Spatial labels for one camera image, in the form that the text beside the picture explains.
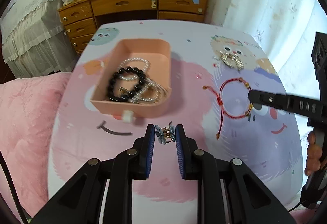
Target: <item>finger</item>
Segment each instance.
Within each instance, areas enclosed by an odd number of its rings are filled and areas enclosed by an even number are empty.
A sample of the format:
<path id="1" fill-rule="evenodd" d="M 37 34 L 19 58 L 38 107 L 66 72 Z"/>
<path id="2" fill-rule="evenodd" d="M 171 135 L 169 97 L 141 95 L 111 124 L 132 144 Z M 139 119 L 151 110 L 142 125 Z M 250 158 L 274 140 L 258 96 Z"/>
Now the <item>finger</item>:
<path id="1" fill-rule="evenodd" d="M 309 170 L 311 171 L 317 171 L 320 169 L 320 161 L 317 160 L 317 159 L 310 159 L 310 158 L 307 158 L 306 160 L 306 166 Z"/>
<path id="2" fill-rule="evenodd" d="M 308 134 L 308 142 L 309 142 L 310 144 L 314 144 L 315 141 L 316 141 L 316 135 L 315 135 L 315 133 L 312 131 L 312 132 L 310 132 L 310 133 Z"/>
<path id="3" fill-rule="evenodd" d="M 305 168 L 305 175 L 310 176 L 312 174 L 312 171 L 309 170 L 307 167 Z"/>
<path id="4" fill-rule="evenodd" d="M 318 145 L 312 145 L 310 144 L 307 149 L 308 157 L 311 159 L 320 159 L 323 155 L 323 150 Z"/>

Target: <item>black bead bracelet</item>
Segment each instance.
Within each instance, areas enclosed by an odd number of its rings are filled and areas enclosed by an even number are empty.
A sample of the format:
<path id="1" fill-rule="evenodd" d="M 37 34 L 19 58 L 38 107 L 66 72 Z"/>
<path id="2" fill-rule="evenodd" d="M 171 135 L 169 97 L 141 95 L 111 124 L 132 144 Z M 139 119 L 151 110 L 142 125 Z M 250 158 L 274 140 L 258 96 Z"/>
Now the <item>black bead bracelet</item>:
<path id="1" fill-rule="evenodd" d="M 127 94 L 122 95 L 121 97 L 116 97 L 113 94 L 113 89 L 115 87 L 117 79 L 119 79 L 119 76 L 124 73 L 133 73 L 136 74 L 139 78 L 138 84 L 134 86 L 134 88 L 129 91 Z M 117 72 L 115 72 L 112 75 L 112 78 L 109 80 L 109 84 L 107 87 L 107 97 L 109 98 L 109 101 L 112 102 L 128 102 L 129 99 L 133 98 L 137 92 L 139 92 L 142 87 L 146 84 L 146 75 L 142 70 L 139 70 L 137 67 L 130 67 L 128 66 L 126 69 L 125 68 L 120 68 Z"/>

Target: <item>table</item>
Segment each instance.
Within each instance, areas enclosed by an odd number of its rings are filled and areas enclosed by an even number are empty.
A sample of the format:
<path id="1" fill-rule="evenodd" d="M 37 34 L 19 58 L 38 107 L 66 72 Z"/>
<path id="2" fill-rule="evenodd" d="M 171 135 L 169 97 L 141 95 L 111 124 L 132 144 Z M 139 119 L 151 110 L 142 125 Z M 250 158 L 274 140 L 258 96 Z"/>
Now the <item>table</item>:
<path id="1" fill-rule="evenodd" d="M 183 124 L 186 135 L 216 158 L 240 157 L 282 203 L 292 200 L 302 186 L 303 174 L 295 116 L 257 107 L 248 118 L 225 117 L 221 137 L 216 140 L 220 108 L 212 93 L 202 89 L 211 85 L 219 90 L 225 79 L 243 77 L 252 88 L 285 92 L 263 50 L 250 35 L 182 21 L 129 21 L 106 24 L 100 29 L 109 27 L 116 32 L 102 45 L 86 47 L 60 103 L 50 143 L 49 197 L 88 159 L 114 158 L 130 148 L 136 138 L 144 136 L 148 123 L 164 127 L 172 121 L 174 125 Z M 160 38 L 171 45 L 172 96 L 169 110 L 159 118 L 140 118 L 127 124 L 119 116 L 99 113 L 89 102 L 106 56 L 125 38 Z M 245 69 L 238 72 L 214 59 L 213 55 L 220 50 L 238 53 Z M 231 113 L 244 112 L 248 103 L 246 88 L 239 83 L 228 84 L 223 100 Z M 103 120 L 108 129 L 132 132 L 133 136 L 115 136 L 98 130 Z M 197 183 L 181 179 L 174 143 L 161 145 L 155 141 L 149 179 L 133 183 L 132 210 L 134 223 L 196 223 Z"/>

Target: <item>smiley mouth print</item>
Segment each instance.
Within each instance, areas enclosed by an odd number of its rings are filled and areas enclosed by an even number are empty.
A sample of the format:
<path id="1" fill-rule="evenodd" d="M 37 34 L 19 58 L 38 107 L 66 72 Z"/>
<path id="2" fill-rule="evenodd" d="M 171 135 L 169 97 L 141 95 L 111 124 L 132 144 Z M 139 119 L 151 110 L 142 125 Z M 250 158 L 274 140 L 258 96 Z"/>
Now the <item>smiley mouth print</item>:
<path id="1" fill-rule="evenodd" d="M 271 133 L 272 134 L 279 134 L 279 133 L 281 133 L 285 128 L 287 128 L 287 126 L 283 123 L 283 127 L 280 129 L 280 130 L 278 130 L 278 131 L 271 131 Z"/>

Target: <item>red string bracelet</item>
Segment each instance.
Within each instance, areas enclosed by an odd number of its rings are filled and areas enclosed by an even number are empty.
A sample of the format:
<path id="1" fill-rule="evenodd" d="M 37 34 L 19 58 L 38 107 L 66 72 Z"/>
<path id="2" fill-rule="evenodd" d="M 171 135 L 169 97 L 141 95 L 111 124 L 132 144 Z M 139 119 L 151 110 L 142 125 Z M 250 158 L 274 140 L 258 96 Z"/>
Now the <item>red string bracelet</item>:
<path id="1" fill-rule="evenodd" d="M 226 80 L 220 87 L 219 89 L 219 94 L 211 87 L 211 86 L 203 86 L 202 88 L 203 89 L 209 89 L 212 93 L 214 93 L 217 97 L 217 103 L 218 105 L 221 107 L 221 112 L 220 112 L 220 116 L 221 116 L 221 119 L 220 119 L 220 127 L 219 127 L 219 131 L 218 133 L 216 134 L 216 137 L 217 137 L 217 140 L 219 139 L 220 137 L 220 131 L 221 131 L 221 128 L 222 128 L 222 125 L 223 125 L 223 119 L 224 119 L 224 114 L 227 115 L 227 117 L 231 118 L 231 119 L 242 119 L 242 118 L 245 118 L 249 115 L 253 105 L 252 103 L 249 104 L 249 106 L 247 107 L 247 110 L 245 111 L 244 114 L 242 115 L 239 115 L 239 116 L 233 116 L 231 114 L 229 114 L 226 109 L 224 108 L 224 105 L 223 105 L 223 101 L 222 101 L 222 98 L 221 98 L 221 92 L 223 91 L 224 87 L 230 83 L 230 82 L 234 82 L 234 81 L 238 81 L 238 82 L 241 82 L 245 85 L 245 87 L 250 91 L 251 90 L 251 87 L 249 85 L 248 82 L 246 82 L 243 78 L 239 77 L 239 78 L 231 78 L 231 79 L 228 79 Z"/>

